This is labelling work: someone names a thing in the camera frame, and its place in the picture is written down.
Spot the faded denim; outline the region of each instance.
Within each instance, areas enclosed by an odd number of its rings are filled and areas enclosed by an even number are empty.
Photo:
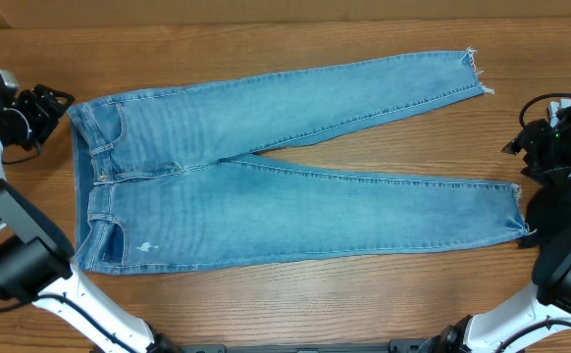
[[[344,172],[255,154],[483,94],[472,54],[405,54],[74,106],[79,265],[170,273],[525,235],[518,187],[508,182]]]

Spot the denim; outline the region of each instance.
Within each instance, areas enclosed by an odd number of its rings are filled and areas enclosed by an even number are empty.
[[[74,106],[78,264],[171,273],[468,249],[525,235],[512,183],[344,172],[256,154],[483,94],[473,53],[404,54]]]

